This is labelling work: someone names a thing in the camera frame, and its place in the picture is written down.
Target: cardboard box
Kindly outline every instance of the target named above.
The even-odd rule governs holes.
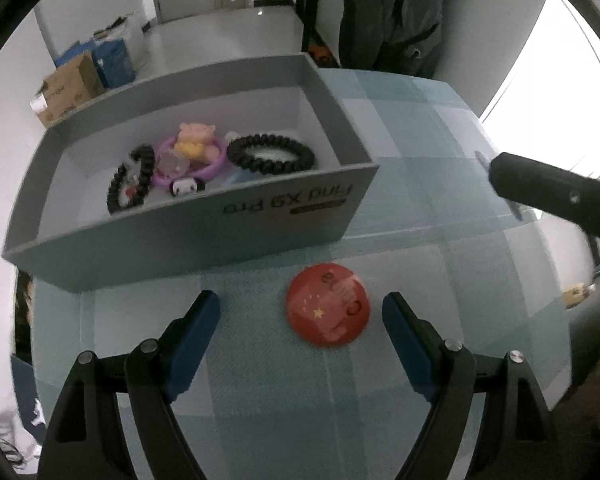
[[[83,52],[45,78],[31,108],[46,127],[104,93],[90,52]]]
[[[106,88],[119,88],[136,80],[125,40],[105,41],[93,49],[93,62]]]
[[[309,171],[224,185],[109,215],[107,189],[140,144],[186,121],[219,135],[278,132]],[[237,171],[226,168],[227,178]],[[378,164],[304,54],[235,59],[139,81],[54,123],[22,181],[3,256],[71,292],[179,276],[342,238]]]

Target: blue box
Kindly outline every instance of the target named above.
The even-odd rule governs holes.
[[[118,88],[136,80],[136,71],[122,38],[96,46],[92,56],[105,88]]]
[[[90,40],[86,43],[76,43],[64,51],[64,54],[57,57],[54,60],[54,64],[56,68],[60,68],[62,65],[70,62],[74,57],[79,56],[88,50],[93,51],[94,48],[96,48],[95,40]]]

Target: black spiral hair tie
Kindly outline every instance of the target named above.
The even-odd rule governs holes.
[[[279,148],[292,153],[296,160],[272,160],[249,155],[246,150],[255,146]],[[235,139],[226,150],[227,157],[232,164],[253,173],[262,174],[295,173],[296,171],[310,170],[315,164],[315,155],[307,146],[289,137],[275,135],[253,135]]]
[[[107,193],[107,209],[109,210],[109,214],[112,215],[113,213],[142,205],[144,199],[149,194],[149,186],[151,184],[151,179],[154,176],[155,167],[155,152],[153,147],[148,144],[142,144],[129,153],[129,157],[134,162],[140,162],[138,185],[136,186],[136,191],[129,203],[121,206],[120,190],[128,169],[125,164],[120,164],[116,174],[113,176],[113,180],[109,185],[109,192]]]

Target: light blue tablecloth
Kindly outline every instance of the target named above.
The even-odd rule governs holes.
[[[34,365],[49,416],[77,354],[130,351],[159,336],[203,288],[222,318],[191,389],[174,403],[210,479],[394,478],[429,405],[411,389],[382,325],[398,290],[442,337],[473,352],[529,359],[550,406],[570,384],[568,326],[555,272],[534,224],[518,221],[491,189],[475,152],[495,152],[478,119],[440,82],[322,70],[380,161],[346,236],[329,246],[268,256],[195,275],[69,294],[35,293]],[[283,298],[305,267],[336,261],[372,303],[352,344],[317,349],[289,328]],[[452,473],[464,478],[480,423],[475,397]],[[151,478],[120,396],[139,478]]]

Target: chinese flag pin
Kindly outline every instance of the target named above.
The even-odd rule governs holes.
[[[370,313],[360,279],[337,264],[303,270],[286,294],[289,324],[302,339],[316,346],[350,343],[365,329]]]

